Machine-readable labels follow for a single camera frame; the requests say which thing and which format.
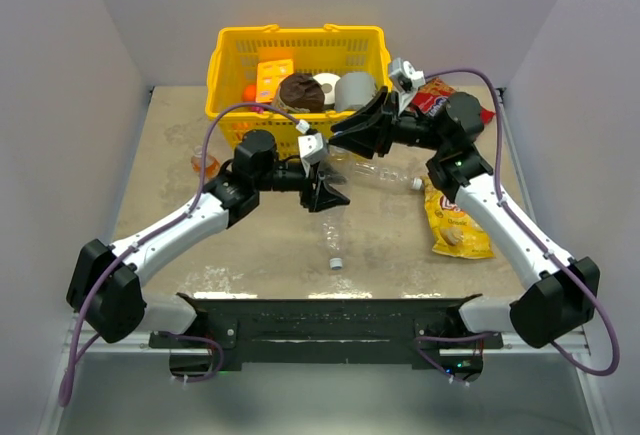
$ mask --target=orange bottle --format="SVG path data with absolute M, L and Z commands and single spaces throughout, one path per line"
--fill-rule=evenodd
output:
M 191 156 L 191 166 L 193 171 L 200 175 L 200 167 L 202 166 L 202 146 L 198 145 L 193 149 L 193 155 Z M 220 170 L 220 162 L 213 155 L 207 153 L 204 177 L 205 182 L 211 180 L 218 174 Z

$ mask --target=plastic basket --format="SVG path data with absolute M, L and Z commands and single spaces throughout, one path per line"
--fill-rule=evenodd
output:
M 285 58 L 293 59 L 297 72 L 314 75 L 331 72 L 342 76 L 348 72 L 366 71 L 378 87 L 391 86 L 387 77 L 389 52 L 384 44 L 384 32 L 378 27 L 325 25 L 323 28 L 282 29 L 278 25 L 267 25 L 225 28 L 218 35 L 218 44 L 209 63 L 206 114 L 214 118 L 229 105 L 240 102 L 244 88 L 256 81 L 258 62 Z M 352 113 L 331 111 L 297 116 L 328 137 L 330 126 Z M 219 126 L 232 148 L 242 141 L 247 131 L 260 128 L 275 136 L 281 157 L 298 153 L 300 134 L 282 115 L 235 111 L 223 117 Z

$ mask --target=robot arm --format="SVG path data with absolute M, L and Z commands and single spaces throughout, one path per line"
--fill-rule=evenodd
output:
M 515 331 L 540 348 L 591 320 L 593 304 L 550 256 L 555 255 L 594 295 L 598 267 L 589 258 L 576 260 L 553 242 L 513 203 L 504 187 L 496 193 L 493 169 L 474 145 L 484 129 L 478 100 L 458 92 L 433 116 L 407 112 L 404 109 L 424 84 L 424 75 L 402 60 L 392 62 L 389 72 L 396 91 L 383 87 L 369 105 L 333 125 L 335 135 L 329 143 L 366 158 L 386 155 L 393 143 L 436 152 L 427 162 L 433 185 L 489 233 L 525 289 L 516 301 L 481 296 L 463 304 L 459 313 L 467 330 Z M 506 212 L 505 203 L 515 218 Z M 531 234 L 544 241 L 546 252 Z
M 279 160 L 269 132 L 247 133 L 233 159 L 205 184 L 195 208 L 192 198 L 174 213 L 112 245 L 99 240 L 87 243 L 80 251 L 67 302 L 79 311 L 106 267 L 131 252 L 126 264 L 120 263 L 92 298 L 86 320 L 108 343 L 134 330 L 184 333 L 197 316 L 187 300 L 179 295 L 143 296 L 142 287 L 165 265 L 248 215 L 258 206 L 261 191 L 299 192 L 301 205 L 310 212 L 349 204 L 328 184 L 321 167 L 329 153 L 322 135 L 299 137 L 299 149 L 300 160 Z

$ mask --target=clear plastic bottle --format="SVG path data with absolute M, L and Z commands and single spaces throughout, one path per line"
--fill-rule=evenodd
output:
M 193 154 L 191 155 L 191 167 L 196 174 L 200 175 L 200 167 L 202 165 L 202 146 L 198 145 L 194 147 Z M 220 162 L 207 152 L 207 165 L 204 169 L 205 182 L 209 181 L 218 174 L 220 169 Z
M 358 160 L 354 164 L 352 178 L 354 184 L 379 188 L 385 192 L 403 193 L 424 189 L 420 178 L 400 167 L 382 164 L 379 160 Z
M 329 183 L 343 195 L 349 196 L 353 172 L 353 157 L 346 150 L 331 147 L 327 163 L 321 166 Z M 329 256 L 329 268 L 340 270 L 344 266 L 344 214 L 347 207 L 338 206 L 318 214 L 320 232 Z

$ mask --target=toilet paper roll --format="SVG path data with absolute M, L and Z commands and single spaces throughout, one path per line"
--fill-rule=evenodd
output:
M 367 72 L 350 72 L 336 83 L 336 112 L 358 110 L 376 94 L 376 81 Z
M 331 110 L 336 103 L 336 84 L 340 77 L 335 73 L 319 73 L 314 80 L 320 84 L 324 92 L 324 109 Z

